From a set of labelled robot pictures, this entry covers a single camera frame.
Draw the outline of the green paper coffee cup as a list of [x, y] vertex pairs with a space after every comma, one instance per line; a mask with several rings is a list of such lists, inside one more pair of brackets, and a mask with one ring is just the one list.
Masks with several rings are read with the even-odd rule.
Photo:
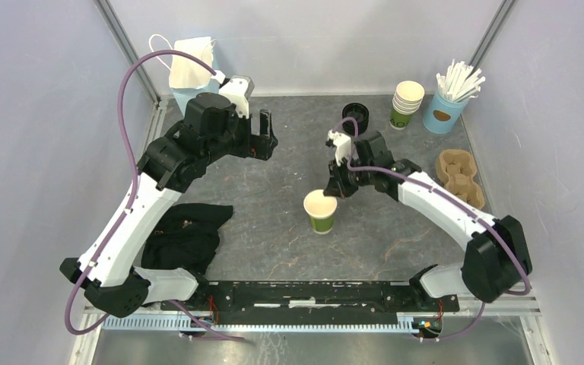
[[332, 230], [337, 207], [337, 198], [324, 195], [322, 189], [309, 192], [303, 200], [303, 208], [317, 234], [327, 234]]

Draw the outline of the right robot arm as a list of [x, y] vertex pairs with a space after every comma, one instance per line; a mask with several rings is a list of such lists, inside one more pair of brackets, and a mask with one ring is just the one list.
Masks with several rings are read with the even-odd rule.
[[328, 164], [326, 196], [347, 198], [372, 186], [421, 213], [463, 250], [462, 262], [432, 265], [414, 276], [417, 283], [408, 291], [414, 308], [428, 310], [450, 294], [471, 294], [492, 303], [504, 294], [530, 292], [532, 263], [517, 219], [484, 213], [438, 186], [417, 164], [396, 160], [379, 132], [352, 138], [332, 129], [326, 144], [335, 149]]

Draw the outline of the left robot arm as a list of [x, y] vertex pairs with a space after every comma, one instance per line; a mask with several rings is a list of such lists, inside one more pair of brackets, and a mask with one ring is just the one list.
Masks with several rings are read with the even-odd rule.
[[259, 111], [254, 135], [251, 114], [229, 97], [197, 95], [187, 103], [183, 119], [148, 145], [125, 202], [104, 232], [80, 257], [66, 258], [61, 273], [83, 289], [94, 307], [118, 318], [167, 300], [201, 309], [208, 289], [199, 276], [184, 268], [135, 267], [135, 257], [158, 221], [209, 165], [226, 155], [268, 160], [277, 145], [270, 111]]

